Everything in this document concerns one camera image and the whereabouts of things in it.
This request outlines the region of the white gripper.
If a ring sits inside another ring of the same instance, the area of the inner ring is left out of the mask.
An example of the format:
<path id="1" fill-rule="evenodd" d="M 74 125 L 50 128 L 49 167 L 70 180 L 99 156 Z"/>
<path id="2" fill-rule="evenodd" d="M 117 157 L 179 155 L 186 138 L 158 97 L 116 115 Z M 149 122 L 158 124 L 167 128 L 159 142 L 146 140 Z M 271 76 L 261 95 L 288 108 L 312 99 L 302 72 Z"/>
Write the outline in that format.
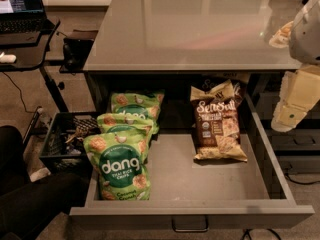
<path id="1" fill-rule="evenodd" d="M 293 22 L 283 25 L 269 40 L 275 48 L 289 45 Z M 281 84 L 280 101 L 277 103 L 271 128 L 277 132 L 295 129 L 320 100 L 320 67 L 308 65 L 295 72 L 286 71 Z"/>

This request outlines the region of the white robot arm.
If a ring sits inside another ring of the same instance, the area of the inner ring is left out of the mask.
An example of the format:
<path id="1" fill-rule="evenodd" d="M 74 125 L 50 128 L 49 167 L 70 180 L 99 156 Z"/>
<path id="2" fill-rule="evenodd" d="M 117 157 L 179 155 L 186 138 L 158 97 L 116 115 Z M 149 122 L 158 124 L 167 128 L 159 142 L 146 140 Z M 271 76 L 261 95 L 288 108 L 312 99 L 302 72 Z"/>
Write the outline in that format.
<path id="1" fill-rule="evenodd" d="M 294 20 L 269 40 L 275 48 L 289 48 L 302 63 L 295 72 L 286 71 L 271 128 L 278 132 L 294 129 L 320 100 L 320 0 L 308 0 Z"/>

